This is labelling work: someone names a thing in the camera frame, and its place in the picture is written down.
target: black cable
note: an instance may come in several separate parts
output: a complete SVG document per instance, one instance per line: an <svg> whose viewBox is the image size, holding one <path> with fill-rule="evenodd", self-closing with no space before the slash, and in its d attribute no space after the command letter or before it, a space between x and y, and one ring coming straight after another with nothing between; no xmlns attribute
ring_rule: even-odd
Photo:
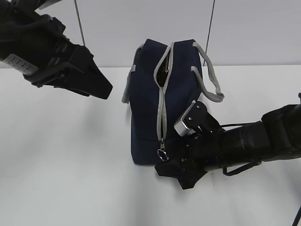
<svg viewBox="0 0 301 226"><path fill-rule="evenodd" d="M77 14L77 20L79 22L79 29L80 29L81 39L83 41L84 46L86 46L83 27L81 26L81 21L80 21L80 16L79 16L79 7L77 6L77 1L76 0L74 0L74 4L75 4L75 9L76 9L76 14Z"/></svg>
<svg viewBox="0 0 301 226"><path fill-rule="evenodd" d="M293 221L293 226L297 226L299 224L300 218L301 218L301 207L296 215L295 220Z"/></svg>
<svg viewBox="0 0 301 226"><path fill-rule="evenodd" d="M221 125L221 127L224 128L224 127L232 127L232 126L245 126L248 124L250 124L250 123L226 124L226 125Z"/></svg>
<svg viewBox="0 0 301 226"><path fill-rule="evenodd" d="M207 37L207 44L206 44L206 53L208 49L208 43L209 43L209 38L210 38L210 32L211 32L211 25L212 25L212 19L213 19L213 12L214 12L214 6L215 6L215 0L213 0L213 5L212 5L212 12L211 12L211 18L210 18L210 25L209 25L209 31L208 31L208 37Z"/></svg>

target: white table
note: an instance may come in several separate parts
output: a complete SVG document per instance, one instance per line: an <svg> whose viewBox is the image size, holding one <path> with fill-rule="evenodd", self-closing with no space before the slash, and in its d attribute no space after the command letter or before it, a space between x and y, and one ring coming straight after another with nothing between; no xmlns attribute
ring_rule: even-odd
<svg viewBox="0 0 301 226"><path fill-rule="evenodd" d="M1 226L291 225L301 204L300 160L231 178L215 171L187 191L153 167L135 166L130 110L120 101L128 70L102 69L114 86L107 101L37 89L0 70ZM216 67L226 98L205 102L220 123L257 121L300 102L300 72Z"/></svg>

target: zipper pull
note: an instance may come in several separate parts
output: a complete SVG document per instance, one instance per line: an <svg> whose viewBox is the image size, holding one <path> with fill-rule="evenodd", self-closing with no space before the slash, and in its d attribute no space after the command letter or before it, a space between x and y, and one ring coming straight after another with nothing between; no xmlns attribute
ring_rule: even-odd
<svg viewBox="0 0 301 226"><path fill-rule="evenodd" d="M161 140L160 149L157 150L157 154L162 161L169 160L168 155L165 151L165 142L164 142L163 138Z"/></svg>

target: navy blue bag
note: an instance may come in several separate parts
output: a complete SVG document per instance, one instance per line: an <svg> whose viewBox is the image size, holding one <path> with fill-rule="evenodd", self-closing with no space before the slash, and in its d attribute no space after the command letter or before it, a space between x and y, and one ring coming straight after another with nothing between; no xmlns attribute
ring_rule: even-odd
<svg viewBox="0 0 301 226"><path fill-rule="evenodd" d="M216 94L204 86L199 53L207 62ZM135 164L155 165L168 158L165 150L181 139L174 123L201 92L215 102L224 98L210 59L194 40L174 42L170 47L147 40L138 48L122 99L130 102L132 110Z"/></svg>

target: barcode label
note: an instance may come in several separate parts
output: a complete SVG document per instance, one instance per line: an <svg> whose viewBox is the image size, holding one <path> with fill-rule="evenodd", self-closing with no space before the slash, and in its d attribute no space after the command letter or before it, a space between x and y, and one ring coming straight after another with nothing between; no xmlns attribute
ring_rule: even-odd
<svg viewBox="0 0 301 226"><path fill-rule="evenodd" d="M33 75L35 74L39 69L32 65L31 63L27 62L26 60L23 60L22 58L18 57L15 54L10 54L3 63L11 66L12 68L16 69L17 71L21 72L25 75Z"/></svg>

